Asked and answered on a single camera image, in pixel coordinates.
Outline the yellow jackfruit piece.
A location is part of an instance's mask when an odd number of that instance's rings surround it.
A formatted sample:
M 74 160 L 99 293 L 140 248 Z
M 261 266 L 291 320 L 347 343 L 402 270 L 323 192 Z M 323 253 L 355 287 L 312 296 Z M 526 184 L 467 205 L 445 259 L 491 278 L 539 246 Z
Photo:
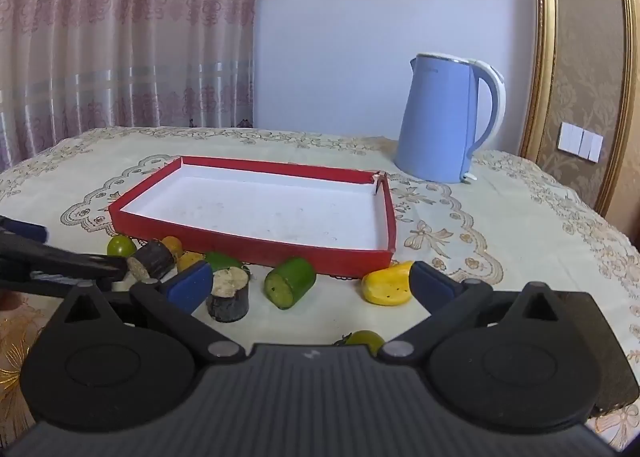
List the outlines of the yellow jackfruit piece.
M 190 269 L 192 265 L 198 262 L 201 262 L 203 260 L 204 260 L 204 255 L 202 255 L 201 253 L 192 252 L 192 251 L 184 252 L 183 255 L 181 255 L 181 257 L 178 258 L 177 260 L 177 263 L 176 263 L 177 272 L 182 273 L 187 269 Z

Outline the green pointed cucumber end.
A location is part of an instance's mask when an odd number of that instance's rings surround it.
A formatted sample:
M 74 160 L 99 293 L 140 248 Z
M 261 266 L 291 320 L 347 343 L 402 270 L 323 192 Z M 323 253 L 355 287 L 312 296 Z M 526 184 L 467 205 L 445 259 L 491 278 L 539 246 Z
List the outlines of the green pointed cucumber end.
M 217 273 L 219 271 L 222 271 L 223 269 L 231 269 L 231 267 L 237 267 L 238 269 L 243 269 L 247 277 L 250 277 L 250 270 L 248 269 L 248 267 L 240 260 L 230 257 L 230 255 L 212 251 L 207 252 L 206 255 L 204 255 L 204 260 L 209 264 L 213 273 Z

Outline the dark eggplant chunk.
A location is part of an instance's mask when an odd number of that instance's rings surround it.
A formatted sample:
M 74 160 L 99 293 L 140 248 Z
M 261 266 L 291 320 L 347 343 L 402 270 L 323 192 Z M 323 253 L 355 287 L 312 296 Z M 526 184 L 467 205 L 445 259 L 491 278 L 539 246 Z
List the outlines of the dark eggplant chunk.
M 220 323 L 242 319 L 250 309 L 249 282 L 250 274 L 241 267 L 231 266 L 213 273 L 213 289 L 206 301 L 209 316 Z
M 175 266 L 175 258 L 160 240 L 150 240 L 127 259 L 127 265 L 137 281 L 159 281 Z

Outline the brown longan with stem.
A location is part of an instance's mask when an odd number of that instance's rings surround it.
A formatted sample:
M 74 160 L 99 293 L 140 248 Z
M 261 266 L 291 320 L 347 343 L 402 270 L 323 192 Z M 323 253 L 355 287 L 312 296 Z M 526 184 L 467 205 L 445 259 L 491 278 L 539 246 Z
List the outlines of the brown longan with stem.
M 166 236 L 160 242 L 163 243 L 175 260 L 178 260 L 183 255 L 183 245 L 177 237 Z

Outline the yellow fruit piece with dots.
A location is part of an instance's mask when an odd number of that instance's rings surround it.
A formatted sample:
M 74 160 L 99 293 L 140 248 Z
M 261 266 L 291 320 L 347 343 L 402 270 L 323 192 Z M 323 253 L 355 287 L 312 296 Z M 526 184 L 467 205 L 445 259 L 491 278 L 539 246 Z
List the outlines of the yellow fruit piece with dots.
M 412 298 L 409 274 L 412 262 L 404 262 L 379 269 L 362 278 L 363 299 L 383 307 L 398 307 Z

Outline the green round persimmon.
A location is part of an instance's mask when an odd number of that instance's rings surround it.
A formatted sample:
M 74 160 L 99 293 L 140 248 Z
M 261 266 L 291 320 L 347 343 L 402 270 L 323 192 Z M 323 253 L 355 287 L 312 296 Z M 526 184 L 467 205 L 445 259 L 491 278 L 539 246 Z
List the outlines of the green round persimmon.
M 378 351 L 385 344 L 385 340 L 371 330 L 358 330 L 349 333 L 337 342 L 339 347 L 346 345 L 364 345 L 372 356 L 378 355 Z
M 129 258 L 137 251 L 134 240 L 126 235 L 113 236 L 106 246 L 106 254 L 109 257 Z

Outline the green cucumber chunk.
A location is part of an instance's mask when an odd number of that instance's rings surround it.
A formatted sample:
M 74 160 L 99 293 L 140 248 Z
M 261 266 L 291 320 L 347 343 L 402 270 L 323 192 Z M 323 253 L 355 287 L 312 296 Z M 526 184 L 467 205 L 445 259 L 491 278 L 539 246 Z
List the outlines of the green cucumber chunk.
M 317 273 L 303 258 L 292 258 L 268 273 L 264 292 L 268 300 L 280 310 L 288 310 L 314 287 Z

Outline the cream embroidered tablecloth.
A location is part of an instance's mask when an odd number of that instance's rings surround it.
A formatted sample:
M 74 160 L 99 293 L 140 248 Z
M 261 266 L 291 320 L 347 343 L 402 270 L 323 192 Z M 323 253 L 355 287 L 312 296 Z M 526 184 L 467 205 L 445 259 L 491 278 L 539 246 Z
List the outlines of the cream embroidered tablecloth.
M 114 235 L 109 204 L 179 156 L 264 160 L 385 171 L 397 221 L 392 263 L 424 261 L 451 278 L 476 277 L 496 290 L 529 281 L 588 292 L 611 325 L 639 383 L 639 252 L 626 235 L 528 160 L 506 152 L 475 154 L 469 184 L 440 185 L 400 173 L 395 142 L 249 128 L 96 128 L 1 171 L 1 214 L 47 227 L 51 245 L 104 253 Z M 290 311 L 262 294 L 269 269 L 250 266 L 248 315 L 217 324 L 205 307 L 196 317 L 238 340 L 323 344 L 369 329 L 385 340 L 424 317 L 416 301 L 377 307 L 358 281 L 319 275 Z M 18 387 L 24 358 L 57 299 L 23 295 L 1 311 L 1 448 L 34 419 Z

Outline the red shallow cardboard tray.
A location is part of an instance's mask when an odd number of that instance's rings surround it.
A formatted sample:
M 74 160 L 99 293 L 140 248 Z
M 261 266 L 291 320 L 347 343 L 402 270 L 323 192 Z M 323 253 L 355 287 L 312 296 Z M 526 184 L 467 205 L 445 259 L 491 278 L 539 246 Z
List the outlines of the red shallow cardboard tray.
M 319 274 L 361 278 L 390 265 L 396 220 L 383 172 L 180 156 L 110 204 L 116 232 L 178 238 L 250 264 L 307 260 Z

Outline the blue electric kettle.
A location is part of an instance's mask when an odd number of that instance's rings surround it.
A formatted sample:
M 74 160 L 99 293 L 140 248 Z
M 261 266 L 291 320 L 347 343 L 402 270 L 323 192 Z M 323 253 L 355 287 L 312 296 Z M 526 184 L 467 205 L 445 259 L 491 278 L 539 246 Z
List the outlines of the blue electric kettle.
M 412 80 L 395 154 L 398 169 L 422 180 L 475 180 L 475 151 L 495 137 L 506 114 L 506 84 L 485 61 L 441 53 L 411 59 Z M 476 134 L 478 88 L 491 96 L 488 125 Z

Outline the pink patterned curtain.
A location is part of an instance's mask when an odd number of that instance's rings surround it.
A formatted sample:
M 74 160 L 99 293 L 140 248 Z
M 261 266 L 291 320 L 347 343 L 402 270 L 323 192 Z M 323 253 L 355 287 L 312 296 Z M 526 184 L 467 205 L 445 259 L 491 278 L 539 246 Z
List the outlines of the pink patterned curtain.
M 107 126 L 248 128 L 256 0 L 1 0 L 1 164 Z

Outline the gold framed headboard panel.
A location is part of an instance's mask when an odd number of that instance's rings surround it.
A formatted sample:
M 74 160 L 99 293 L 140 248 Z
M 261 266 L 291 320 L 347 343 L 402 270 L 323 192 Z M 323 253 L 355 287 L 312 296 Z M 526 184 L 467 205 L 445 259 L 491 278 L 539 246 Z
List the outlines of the gold framed headboard panel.
M 520 154 L 639 238 L 639 0 L 536 0 Z M 604 137 L 600 161 L 559 151 L 561 123 Z

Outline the white wall switch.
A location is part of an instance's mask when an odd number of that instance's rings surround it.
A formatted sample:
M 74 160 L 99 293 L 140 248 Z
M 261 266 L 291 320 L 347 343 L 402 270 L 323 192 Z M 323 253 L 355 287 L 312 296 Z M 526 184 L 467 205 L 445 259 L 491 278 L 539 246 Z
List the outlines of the white wall switch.
M 604 137 L 600 134 L 584 130 L 579 126 L 567 122 L 561 123 L 558 140 L 559 151 L 593 163 L 598 163 L 601 157 Z

